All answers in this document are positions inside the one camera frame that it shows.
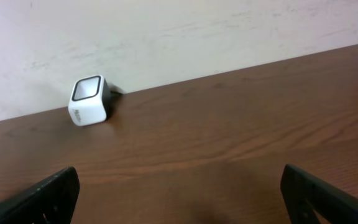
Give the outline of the white barcode scanner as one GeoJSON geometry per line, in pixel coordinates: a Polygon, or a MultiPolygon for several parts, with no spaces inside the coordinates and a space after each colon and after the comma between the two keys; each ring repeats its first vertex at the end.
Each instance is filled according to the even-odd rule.
{"type": "Polygon", "coordinates": [[[102,75],[78,80],[71,93],[68,112],[77,126],[87,126],[107,120],[111,108],[111,91],[102,75]]]}

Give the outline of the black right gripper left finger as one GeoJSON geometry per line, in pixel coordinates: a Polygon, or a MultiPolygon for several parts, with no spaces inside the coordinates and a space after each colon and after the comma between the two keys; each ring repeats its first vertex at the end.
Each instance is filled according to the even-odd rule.
{"type": "Polygon", "coordinates": [[[0,202],[3,223],[71,223],[80,191],[78,174],[67,167],[0,202]]]}

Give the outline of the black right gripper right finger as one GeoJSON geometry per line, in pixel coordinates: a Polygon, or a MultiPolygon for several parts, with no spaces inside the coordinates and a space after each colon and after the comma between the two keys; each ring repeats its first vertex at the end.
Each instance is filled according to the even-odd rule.
{"type": "Polygon", "coordinates": [[[317,214],[329,223],[358,223],[358,198],[297,166],[285,166],[280,190],[292,223],[319,223],[317,214]]]}

